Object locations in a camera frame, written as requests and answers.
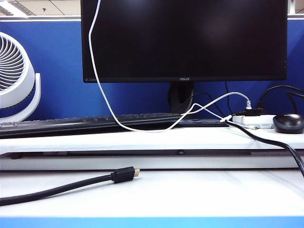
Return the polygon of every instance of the cubicle wall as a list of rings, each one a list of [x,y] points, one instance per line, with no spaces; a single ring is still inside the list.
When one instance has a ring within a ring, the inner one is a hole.
[[[0,22],[0,31],[13,36],[26,49],[36,72],[42,77],[41,101],[29,118],[53,119],[92,115],[109,115],[97,84],[85,84],[82,80],[80,21]],[[267,88],[288,84],[304,88],[304,20],[288,21],[288,68],[286,81],[228,82],[229,91],[245,93],[256,105]],[[169,112],[167,102],[168,83],[117,83],[104,84],[110,103],[117,114]],[[199,82],[195,92],[208,92],[214,98],[226,93],[224,82]],[[16,107],[1,110],[8,115],[26,106],[26,100]],[[195,98],[205,104],[204,95]],[[295,98],[304,114],[304,100]],[[233,96],[231,108],[244,108],[243,98]],[[227,100],[218,103],[228,114]],[[293,111],[284,90],[270,93],[265,107],[273,113]]]

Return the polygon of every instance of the computer monitor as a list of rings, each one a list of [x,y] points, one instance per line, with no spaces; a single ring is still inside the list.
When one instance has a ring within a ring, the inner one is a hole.
[[[81,2],[86,83],[96,6]],[[101,82],[178,82],[173,100],[195,81],[283,80],[287,0],[102,0],[92,44]]]

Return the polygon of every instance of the black mouse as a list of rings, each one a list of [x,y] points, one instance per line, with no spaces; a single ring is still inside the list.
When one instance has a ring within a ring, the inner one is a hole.
[[[273,118],[275,131],[286,134],[301,134],[304,131],[304,116],[300,114],[282,114]]]

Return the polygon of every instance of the white power strip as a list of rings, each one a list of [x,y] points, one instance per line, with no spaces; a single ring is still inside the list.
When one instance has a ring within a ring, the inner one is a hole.
[[[274,127],[273,118],[275,115],[259,115],[259,116],[233,116],[232,120],[236,124],[253,125],[258,128],[270,129]]]

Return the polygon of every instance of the white fan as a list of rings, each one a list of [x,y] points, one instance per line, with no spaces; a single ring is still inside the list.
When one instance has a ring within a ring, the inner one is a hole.
[[[23,46],[14,38],[0,32],[0,109],[17,105],[35,85],[30,104],[11,116],[0,118],[0,123],[20,122],[37,108],[41,97],[40,74],[33,66]]]

